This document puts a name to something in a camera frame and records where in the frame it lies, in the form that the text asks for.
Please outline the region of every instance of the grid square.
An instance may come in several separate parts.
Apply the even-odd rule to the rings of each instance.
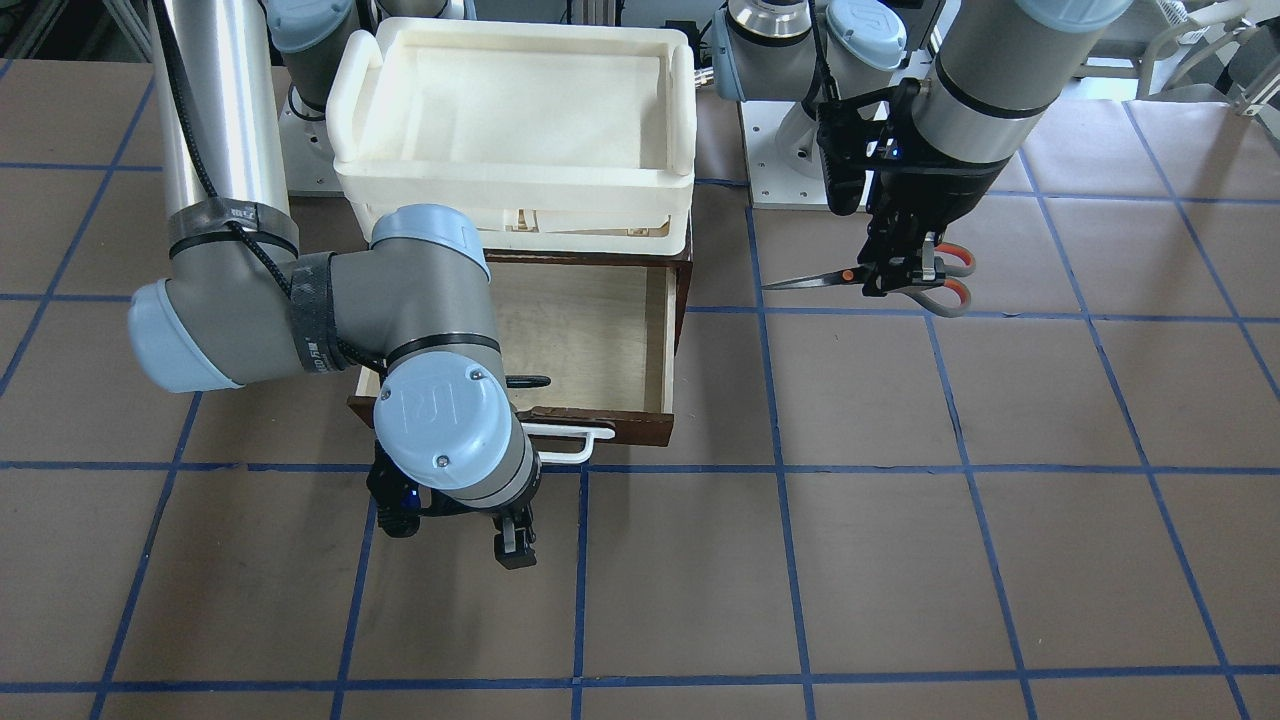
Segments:
[[[20,720],[67,720],[68,717],[88,717],[88,712],[92,706],[92,694],[0,693],[0,717],[19,717]]]
[[[1169,193],[1124,105],[1114,100],[1053,102],[1023,152],[1044,193]]]
[[[337,675],[367,497],[357,475],[179,473],[115,679]]]
[[[1230,314],[1172,202],[1046,204],[1091,313]]]
[[[367,465],[374,432],[347,407],[357,374],[348,368],[206,393],[183,459]]]
[[[797,673],[773,475],[591,474],[586,675]]]
[[[805,474],[787,489],[814,673],[1012,667],[963,477]]]
[[[800,685],[586,688],[582,720],[804,720]]]
[[[164,473],[0,470],[0,682],[97,682],[163,484]]]
[[[695,138],[694,174],[705,179],[746,182],[746,160],[742,159],[742,123],[737,102],[704,87],[695,95],[698,137]]]
[[[389,717],[563,720],[570,716],[570,691],[348,692],[343,697],[342,717],[343,720]]]
[[[769,347],[788,464],[960,461],[920,318],[771,315]]]
[[[1280,200],[1266,131],[1217,102],[1129,102],[1179,197]]]
[[[676,354],[668,447],[599,445],[596,465],[772,465],[758,319],[690,313]]]
[[[1236,676],[1251,717],[1280,717],[1280,676]]]
[[[0,161],[110,163],[150,78],[141,63],[14,63],[0,83]]]
[[[978,259],[978,269],[964,279],[973,290],[973,310],[1080,311],[1034,197],[983,197],[947,229],[947,241],[968,247]]]
[[[1036,680],[1044,720],[1202,720],[1238,717],[1226,678]]]
[[[815,685],[818,720],[991,720],[1024,717],[1018,683]]]
[[[18,350],[22,336],[27,333],[36,306],[33,301],[0,301],[0,363],[4,363],[4,368],[9,366],[9,359]]]
[[[0,457],[173,459],[191,396],[142,374],[123,302],[54,302],[0,396]]]
[[[163,173],[115,173],[84,231],[63,293],[133,295],[169,277]]]
[[[1193,202],[1185,209],[1240,315],[1280,318],[1275,278],[1260,260],[1280,250],[1280,206]]]
[[[534,500],[538,565],[504,570],[481,515],[422,521],[413,538],[374,533],[352,678],[567,678],[577,571],[575,475]]]
[[[1165,503],[1236,665],[1280,664],[1280,482],[1164,475]]]
[[[45,292],[101,184],[100,172],[0,168],[0,292]]]
[[[316,692],[115,693],[102,720],[326,720],[332,705],[332,693]]]
[[[690,305],[755,306],[755,275],[746,234],[746,190],[694,187],[694,263]]]
[[[980,475],[1028,667],[1215,664],[1142,475]]]
[[[1097,328],[1152,464],[1280,466],[1280,404],[1238,327]]]
[[[973,462],[1138,464],[1083,322],[936,327]]]

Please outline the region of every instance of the black cable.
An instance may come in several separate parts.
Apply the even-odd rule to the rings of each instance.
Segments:
[[[169,94],[173,96],[174,114],[178,117],[178,126],[182,128],[182,138],[187,146],[187,155],[191,158],[191,167],[196,170],[196,179],[200,182],[201,190],[209,197],[218,197],[218,190],[214,187],[214,181],[209,177],[209,170],[205,168],[205,163],[201,159],[200,149],[196,146],[196,133],[191,127],[191,117],[187,113],[187,90],[191,87],[191,82],[187,78],[187,68],[182,61],[182,53],[178,50],[178,37],[173,31],[173,23],[169,19],[169,10],[164,4],[164,0],[151,0],[151,10],[156,17],[156,28],[160,35],[160,50],[164,54],[165,61],[165,74],[169,78]],[[248,236],[244,227],[234,220],[228,220],[227,227],[232,231],[236,238],[248,249],[248,251],[257,259],[259,263],[266,268],[268,274],[279,286],[280,292],[284,297],[291,297],[293,295],[293,286],[289,278],[284,277],[280,266],[271,260],[271,256],[262,250],[261,243]],[[385,377],[387,368],[370,357],[367,354],[351,345],[349,342],[338,338],[338,348],[349,360],[369,368],[370,370],[379,374],[379,377]]]

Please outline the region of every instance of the black velcro strap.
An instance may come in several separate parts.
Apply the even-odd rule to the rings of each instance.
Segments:
[[[1001,118],[1005,120],[1021,120],[1025,118],[1034,118],[1036,115],[1039,115],[1044,110],[1048,110],[1048,105],[1043,105],[1041,108],[1029,108],[1025,110],[1014,110],[1010,108],[1000,108],[997,105],[992,105],[991,102],[979,100],[973,95],[969,95],[963,87],[956,85],[956,81],[952,79],[951,76],[947,74],[946,68],[942,67],[941,60],[942,58],[937,58],[933,60],[933,69],[937,70],[938,82],[942,83],[942,87],[945,87],[947,92],[951,94],[952,97],[959,100],[960,104],[965,105],[970,110],[982,113],[983,115],[988,115],[992,118]]]
[[[404,357],[410,352],[417,352],[419,350],[426,350],[429,347],[439,347],[442,345],[479,345],[481,347],[489,347],[497,352],[502,352],[502,347],[498,345],[498,341],[489,336],[476,333],[439,333],[411,340],[397,347],[390,352],[390,355],[387,356],[387,366],[390,368],[397,360]]]
[[[275,245],[298,256],[298,225],[288,214],[259,202],[209,197],[174,213],[169,218],[169,258],[204,245],[236,240],[228,234],[227,223],[239,223],[253,240]]]
[[[347,369],[338,350],[338,323],[333,314],[333,282],[329,260],[333,252],[314,252],[293,264],[289,293],[293,347],[308,373]]]

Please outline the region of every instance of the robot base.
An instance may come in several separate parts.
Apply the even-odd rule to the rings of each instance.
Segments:
[[[289,195],[342,197],[338,174],[333,172],[333,147],[323,122],[303,120],[285,106],[280,110],[280,151]]]
[[[827,190],[822,182],[822,169],[817,177],[795,169],[797,160],[782,156],[783,143],[778,142],[782,119],[795,102],[755,100],[742,102],[742,138],[746,150],[746,174],[751,182],[751,206],[772,210],[827,211]],[[870,187],[867,173],[867,187]],[[865,211],[867,195],[859,211]]]

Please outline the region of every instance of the scissor blade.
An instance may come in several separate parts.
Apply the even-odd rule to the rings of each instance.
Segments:
[[[796,290],[804,287],[831,287],[837,284],[856,284],[865,281],[865,274],[863,268],[846,268],[844,270],[835,270],[832,273],[819,273],[817,275],[808,275],[804,278],[792,278],[790,281],[778,281],[776,283],[769,283],[760,286],[762,290]]]

